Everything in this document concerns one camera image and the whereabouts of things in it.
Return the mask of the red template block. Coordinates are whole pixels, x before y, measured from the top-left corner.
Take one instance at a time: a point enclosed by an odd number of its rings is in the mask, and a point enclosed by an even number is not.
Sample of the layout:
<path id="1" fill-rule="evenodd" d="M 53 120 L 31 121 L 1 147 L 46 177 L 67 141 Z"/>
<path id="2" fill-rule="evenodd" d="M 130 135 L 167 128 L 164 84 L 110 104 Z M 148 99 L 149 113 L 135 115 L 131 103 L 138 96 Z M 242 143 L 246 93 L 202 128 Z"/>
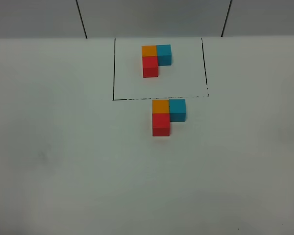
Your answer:
<path id="1" fill-rule="evenodd" d="M 143 78 L 158 77 L 158 59 L 157 56 L 143 56 Z"/>

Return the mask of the orange template block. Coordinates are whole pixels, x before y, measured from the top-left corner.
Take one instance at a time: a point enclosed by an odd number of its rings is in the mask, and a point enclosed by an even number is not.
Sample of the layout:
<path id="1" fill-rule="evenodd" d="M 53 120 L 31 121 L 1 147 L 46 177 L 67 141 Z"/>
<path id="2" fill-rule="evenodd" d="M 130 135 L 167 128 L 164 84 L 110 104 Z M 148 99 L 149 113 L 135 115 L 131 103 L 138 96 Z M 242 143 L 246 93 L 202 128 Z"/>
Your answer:
<path id="1" fill-rule="evenodd" d="M 157 47 L 156 46 L 142 46 L 142 56 L 143 57 L 157 56 Z"/>

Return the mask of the blue template block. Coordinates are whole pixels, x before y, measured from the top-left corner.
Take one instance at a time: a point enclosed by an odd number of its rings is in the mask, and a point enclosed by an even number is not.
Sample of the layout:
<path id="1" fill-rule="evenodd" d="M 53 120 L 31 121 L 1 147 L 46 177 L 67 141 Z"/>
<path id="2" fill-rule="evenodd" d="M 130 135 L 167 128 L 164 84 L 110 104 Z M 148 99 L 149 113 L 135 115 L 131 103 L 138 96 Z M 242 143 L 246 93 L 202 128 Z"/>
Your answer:
<path id="1" fill-rule="evenodd" d="M 171 45 L 157 45 L 158 66 L 170 66 L 172 64 Z"/>

